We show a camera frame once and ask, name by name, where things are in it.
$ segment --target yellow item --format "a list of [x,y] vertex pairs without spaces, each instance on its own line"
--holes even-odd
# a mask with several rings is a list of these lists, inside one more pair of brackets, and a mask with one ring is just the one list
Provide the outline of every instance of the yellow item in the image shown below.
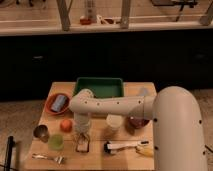
[[154,156],[153,149],[148,148],[147,146],[138,145],[136,147],[136,152],[139,153],[139,154],[142,154],[146,157],[153,157]]

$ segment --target tomato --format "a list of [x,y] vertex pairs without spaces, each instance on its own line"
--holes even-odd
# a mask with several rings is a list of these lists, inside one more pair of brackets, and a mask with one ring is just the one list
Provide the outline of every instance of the tomato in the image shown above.
[[70,119],[64,119],[60,123],[60,129],[63,132],[70,132],[72,130],[72,121]]

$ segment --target green tray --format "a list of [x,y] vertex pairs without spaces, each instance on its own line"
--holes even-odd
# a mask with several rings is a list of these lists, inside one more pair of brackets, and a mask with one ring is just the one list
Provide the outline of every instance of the green tray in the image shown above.
[[123,80],[121,78],[79,77],[73,96],[82,89],[90,89],[96,98],[123,97]]

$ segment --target fork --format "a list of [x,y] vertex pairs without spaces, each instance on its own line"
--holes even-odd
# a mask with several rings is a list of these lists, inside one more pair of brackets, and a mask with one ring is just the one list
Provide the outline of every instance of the fork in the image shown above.
[[62,156],[58,156],[58,157],[49,157],[49,156],[43,156],[40,154],[33,154],[32,158],[34,159],[46,159],[46,160],[53,160],[54,162],[58,163],[58,164],[62,164],[63,161],[65,160],[65,157]]

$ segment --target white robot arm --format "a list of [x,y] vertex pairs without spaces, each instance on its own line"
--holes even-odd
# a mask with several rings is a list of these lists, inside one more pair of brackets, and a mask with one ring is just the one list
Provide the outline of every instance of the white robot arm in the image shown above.
[[84,89],[70,101],[76,131],[87,132],[89,113],[137,116],[153,120],[156,171],[207,171],[202,119],[194,96],[168,87],[156,97],[95,99]]

